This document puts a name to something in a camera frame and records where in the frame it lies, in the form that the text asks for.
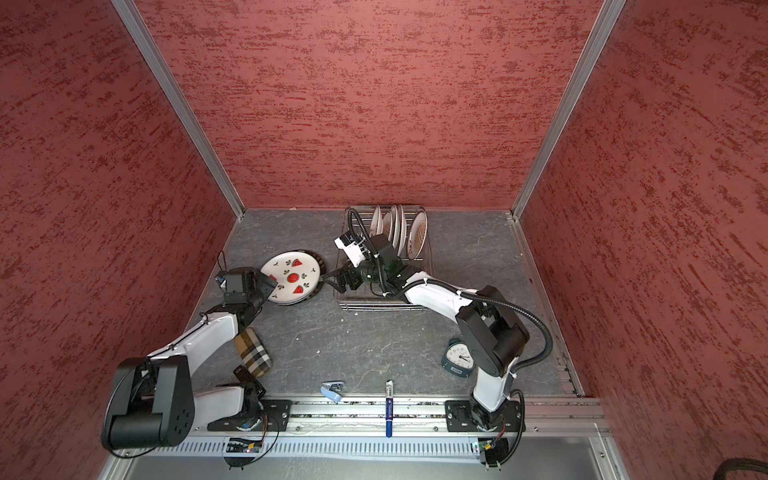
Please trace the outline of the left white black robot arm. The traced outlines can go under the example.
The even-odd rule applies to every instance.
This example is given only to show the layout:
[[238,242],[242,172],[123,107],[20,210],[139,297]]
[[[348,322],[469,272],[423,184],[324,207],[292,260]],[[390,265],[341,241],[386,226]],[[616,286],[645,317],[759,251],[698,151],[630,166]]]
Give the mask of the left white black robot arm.
[[[101,444],[123,457],[128,449],[151,451],[179,445],[192,431],[266,430],[268,417],[259,377],[272,359],[251,324],[277,288],[277,280],[252,268],[218,274],[220,304],[205,311],[188,332],[145,357],[120,363],[106,408]],[[221,346],[241,356],[235,382],[195,393],[193,373]]]

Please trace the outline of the blue white striped plate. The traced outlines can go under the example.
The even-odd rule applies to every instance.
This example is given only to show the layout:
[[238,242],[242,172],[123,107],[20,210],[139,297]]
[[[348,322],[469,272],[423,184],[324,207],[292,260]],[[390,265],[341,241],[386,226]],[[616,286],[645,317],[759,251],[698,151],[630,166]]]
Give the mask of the blue white striped plate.
[[[318,277],[321,277],[326,272],[325,262],[320,257],[319,254],[317,254],[316,252],[309,251],[309,250],[302,250],[301,253],[308,255],[309,257],[311,257],[317,263],[317,266],[318,266],[318,270],[317,270]],[[320,288],[321,288],[321,280],[318,279],[317,282],[314,284],[314,286],[309,290],[309,292],[308,293],[303,292],[302,293],[302,297],[299,300],[293,301],[293,304],[300,303],[300,302],[305,301],[305,300],[309,300],[310,298],[316,296],[319,293]]]

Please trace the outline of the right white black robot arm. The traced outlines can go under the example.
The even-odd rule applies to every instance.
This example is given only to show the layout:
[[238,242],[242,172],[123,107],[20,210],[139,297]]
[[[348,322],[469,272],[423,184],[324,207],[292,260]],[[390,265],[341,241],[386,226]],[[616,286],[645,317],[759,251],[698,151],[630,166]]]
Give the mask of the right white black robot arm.
[[383,297],[425,307],[458,325],[478,370],[469,400],[472,422],[485,431],[494,428],[507,408],[513,378],[531,363],[522,358],[530,332],[521,321],[530,313],[490,285],[461,288],[403,262],[384,235],[361,237],[348,230],[335,245],[347,260],[323,280],[338,292],[370,281],[380,286]]

